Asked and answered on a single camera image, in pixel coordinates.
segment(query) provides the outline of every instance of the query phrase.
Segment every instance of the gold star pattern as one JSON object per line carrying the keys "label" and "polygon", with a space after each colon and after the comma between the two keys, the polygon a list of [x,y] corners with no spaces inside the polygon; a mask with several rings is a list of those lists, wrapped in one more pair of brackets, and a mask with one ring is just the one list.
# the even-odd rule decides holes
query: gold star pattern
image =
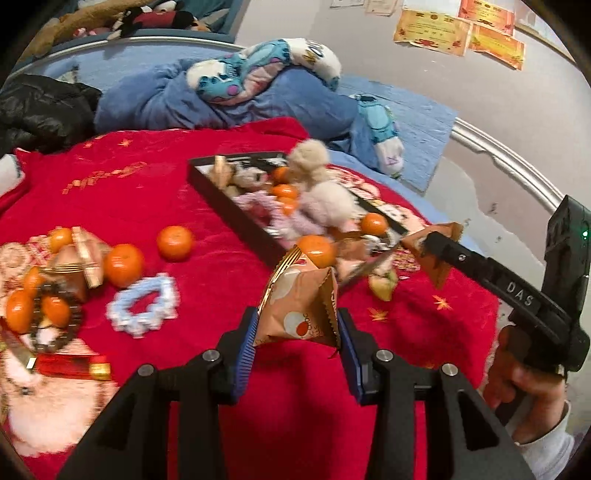
{"label": "gold star pattern", "polygon": [[368,308],[369,314],[371,315],[371,319],[374,322],[387,322],[388,321],[388,312],[383,310],[376,310],[372,308]]}
{"label": "gold star pattern", "polygon": [[438,310],[453,310],[452,306],[448,304],[446,299],[438,295],[434,295],[433,298],[435,299],[435,305],[437,305]]}

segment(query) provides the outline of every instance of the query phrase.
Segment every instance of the black tray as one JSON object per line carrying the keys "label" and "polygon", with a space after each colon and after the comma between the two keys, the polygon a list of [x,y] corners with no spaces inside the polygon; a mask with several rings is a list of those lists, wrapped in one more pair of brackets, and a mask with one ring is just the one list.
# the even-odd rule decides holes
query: black tray
{"label": "black tray", "polygon": [[[256,167],[267,173],[272,172],[277,167],[287,165],[285,154],[282,152],[256,152],[224,156],[226,161],[230,163],[239,161],[243,167]],[[189,160],[189,183],[203,196],[222,220],[236,232],[237,236],[257,254],[265,265],[273,270],[285,255],[285,248],[265,232],[248,214],[243,212],[230,197],[218,189],[202,172],[200,167],[212,166],[214,160],[215,156]],[[362,209],[383,215],[390,228],[396,233],[400,235],[408,233],[400,223],[392,220],[367,200],[355,195],[353,192],[351,194],[355,196]]]}

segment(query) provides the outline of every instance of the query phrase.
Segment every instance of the chocolate wrapper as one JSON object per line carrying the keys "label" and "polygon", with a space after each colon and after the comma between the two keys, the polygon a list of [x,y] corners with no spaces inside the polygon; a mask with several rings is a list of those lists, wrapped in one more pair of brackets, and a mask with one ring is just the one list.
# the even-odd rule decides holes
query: chocolate wrapper
{"label": "chocolate wrapper", "polygon": [[319,269],[304,254],[293,258],[287,269],[268,286],[254,345],[280,340],[312,340],[340,347],[336,296],[337,282],[332,267]]}
{"label": "chocolate wrapper", "polygon": [[345,238],[337,243],[337,258],[366,261],[368,243],[363,238]]}
{"label": "chocolate wrapper", "polygon": [[407,235],[401,241],[402,245],[409,249],[414,258],[417,259],[419,265],[421,265],[421,269],[427,273],[435,288],[443,287],[452,266],[439,260],[435,255],[426,253],[423,248],[423,242],[431,232],[440,232],[457,242],[462,236],[463,230],[464,227],[456,222],[438,223],[428,226],[412,235]]}

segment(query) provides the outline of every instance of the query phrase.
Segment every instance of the poster on wall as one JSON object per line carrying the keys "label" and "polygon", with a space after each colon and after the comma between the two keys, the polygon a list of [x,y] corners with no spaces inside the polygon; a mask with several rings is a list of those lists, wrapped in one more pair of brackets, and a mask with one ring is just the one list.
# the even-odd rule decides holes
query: poster on wall
{"label": "poster on wall", "polygon": [[457,17],[462,0],[404,0],[404,8]]}
{"label": "poster on wall", "polygon": [[332,0],[331,8],[362,7],[365,0]]}
{"label": "poster on wall", "polygon": [[513,35],[515,27],[513,10],[482,0],[462,0],[459,17],[495,28],[504,34]]}
{"label": "poster on wall", "polygon": [[470,49],[488,53],[517,70],[523,69],[525,44],[492,28],[475,24]]}
{"label": "poster on wall", "polygon": [[389,17],[396,10],[398,0],[368,0],[366,13]]}
{"label": "poster on wall", "polygon": [[573,60],[554,30],[526,4],[519,0],[515,0],[515,28],[545,42],[569,60]]}
{"label": "poster on wall", "polygon": [[404,9],[394,41],[463,57],[471,29],[472,23],[451,15]]}

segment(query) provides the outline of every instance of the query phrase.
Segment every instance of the red blanket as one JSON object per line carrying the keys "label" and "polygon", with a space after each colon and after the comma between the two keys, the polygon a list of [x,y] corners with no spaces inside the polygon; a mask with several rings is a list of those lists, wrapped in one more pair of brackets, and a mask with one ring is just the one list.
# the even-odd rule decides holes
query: red blanket
{"label": "red blanket", "polygon": [[[187,160],[288,152],[306,137],[295,120],[273,119],[230,131],[114,132],[63,154],[21,153],[32,186],[1,217],[0,244],[26,242],[58,225],[82,225],[111,245],[135,244],[145,255],[145,275],[165,271],[176,278],[178,319],[166,320],[141,340],[115,332],[105,319],[115,290],[106,286],[85,305],[80,336],[108,356],[119,383],[146,362],[158,368],[183,364],[236,327],[244,308],[258,304],[270,274],[187,184]],[[412,209],[397,194],[379,189],[386,202]],[[187,262],[168,264],[158,256],[155,239],[160,229],[175,224],[190,228],[197,244]],[[408,276],[392,303],[377,300],[360,282],[339,306],[348,307],[357,326],[371,332],[380,347],[417,365],[452,362],[478,385],[493,340],[497,300],[458,272],[442,291],[435,291],[422,272]],[[259,349],[243,399],[220,412],[230,479],[363,478],[375,408],[356,405],[340,361],[331,354],[310,342]],[[424,478],[424,418],[417,411],[416,478]],[[171,449],[174,464],[174,445]],[[26,461],[40,480],[50,480],[65,457]]]}

